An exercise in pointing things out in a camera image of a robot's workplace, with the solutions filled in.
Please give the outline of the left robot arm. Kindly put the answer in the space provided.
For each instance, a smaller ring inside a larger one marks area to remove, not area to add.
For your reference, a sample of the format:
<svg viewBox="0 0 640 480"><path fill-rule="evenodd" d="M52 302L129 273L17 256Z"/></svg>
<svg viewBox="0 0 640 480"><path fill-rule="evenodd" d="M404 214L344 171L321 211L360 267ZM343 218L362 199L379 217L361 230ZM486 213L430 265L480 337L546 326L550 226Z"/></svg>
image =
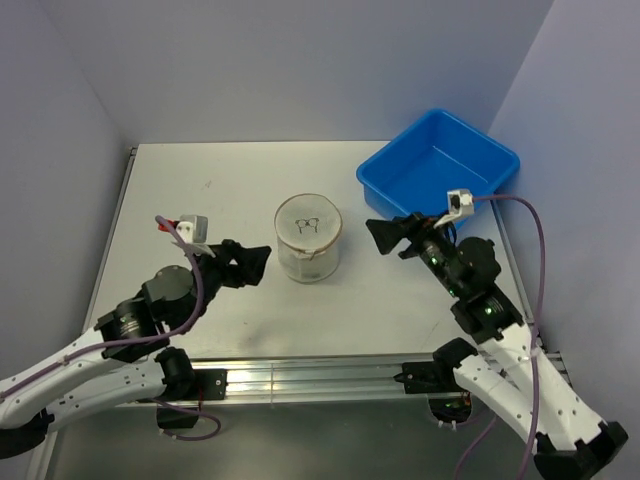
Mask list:
<svg viewBox="0 0 640 480"><path fill-rule="evenodd" d="M113 406L188 398L196 373L186 352L171 346L170 332L187 332L221 288L258 285L270 254L268 246L229 239L207 245L190 268L162 268L61 352L3 380L2 458Z"/></svg>

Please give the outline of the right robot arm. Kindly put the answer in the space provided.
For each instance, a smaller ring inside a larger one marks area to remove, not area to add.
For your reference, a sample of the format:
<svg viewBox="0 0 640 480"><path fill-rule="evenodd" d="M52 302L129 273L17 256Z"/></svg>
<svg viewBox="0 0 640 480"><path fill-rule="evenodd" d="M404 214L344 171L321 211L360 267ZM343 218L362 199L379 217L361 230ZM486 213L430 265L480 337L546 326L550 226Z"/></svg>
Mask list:
<svg viewBox="0 0 640 480"><path fill-rule="evenodd" d="M481 400L525 442L545 479L591 479L628 440L572 389L539 350L532 329L496 279L501 266L489 239L457 239L454 228L419 213L365 223L379 252L401 241L399 256L420 259L454 298L464 331L432 355L428 380Z"/></svg>

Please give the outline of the blue plastic bin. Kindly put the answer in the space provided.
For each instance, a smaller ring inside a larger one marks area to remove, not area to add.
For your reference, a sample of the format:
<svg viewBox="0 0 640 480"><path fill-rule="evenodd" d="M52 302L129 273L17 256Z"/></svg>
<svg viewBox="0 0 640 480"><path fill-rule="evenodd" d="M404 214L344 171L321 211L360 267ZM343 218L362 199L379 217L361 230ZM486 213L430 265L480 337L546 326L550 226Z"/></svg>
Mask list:
<svg viewBox="0 0 640 480"><path fill-rule="evenodd" d="M433 109L356 170L364 200L385 219L440 214L447 192L491 195L519 170L516 153L450 112Z"/></svg>

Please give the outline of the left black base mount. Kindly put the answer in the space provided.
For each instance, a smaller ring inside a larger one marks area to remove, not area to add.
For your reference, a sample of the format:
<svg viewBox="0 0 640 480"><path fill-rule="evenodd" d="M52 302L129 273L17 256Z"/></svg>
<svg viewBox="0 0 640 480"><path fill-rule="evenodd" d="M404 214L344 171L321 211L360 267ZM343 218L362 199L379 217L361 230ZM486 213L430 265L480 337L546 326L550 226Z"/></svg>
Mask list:
<svg viewBox="0 0 640 480"><path fill-rule="evenodd" d="M170 404L191 403L192 406L187 407L190 413L180 413L175 409L158 405L156 423L160 429L174 433L178 433L180 430L190 430L198 420L195 411L201 411L206 401L221 401L225 398L227 386L227 371L225 369L197 369L194 374L195 379L183 393L163 398L163 401Z"/></svg>

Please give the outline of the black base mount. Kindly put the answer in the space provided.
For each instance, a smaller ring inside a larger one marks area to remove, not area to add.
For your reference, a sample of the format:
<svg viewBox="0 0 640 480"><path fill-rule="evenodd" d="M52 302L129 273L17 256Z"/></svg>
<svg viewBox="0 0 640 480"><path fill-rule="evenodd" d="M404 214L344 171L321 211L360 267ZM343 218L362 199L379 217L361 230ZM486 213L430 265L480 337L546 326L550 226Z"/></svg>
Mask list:
<svg viewBox="0 0 640 480"><path fill-rule="evenodd" d="M187 407L190 413L180 413L175 409L158 405L156 423L160 429L174 433L178 433L180 430L190 430L198 420L195 411L201 411L206 401L221 401L225 398L227 386L227 371L225 369L197 369L194 374L195 379L183 393L163 398L163 401L170 404L191 403L192 406Z"/></svg>
<svg viewBox="0 0 640 480"><path fill-rule="evenodd" d="M405 362L393 380L401 384L405 394L464 393L454 380L454 365L443 360Z"/></svg>

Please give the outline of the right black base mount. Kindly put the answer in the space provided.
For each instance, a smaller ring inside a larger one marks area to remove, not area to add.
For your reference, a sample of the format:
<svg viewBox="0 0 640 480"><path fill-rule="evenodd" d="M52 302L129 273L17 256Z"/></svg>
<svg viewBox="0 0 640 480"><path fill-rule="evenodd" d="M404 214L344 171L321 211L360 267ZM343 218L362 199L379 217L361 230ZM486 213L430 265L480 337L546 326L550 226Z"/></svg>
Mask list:
<svg viewBox="0 0 640 480"><path fill-rule="evenodd" d="M393 380L401 384L405 394L464 393L454 380L454 365L443 360L405 362Z"/></svg>

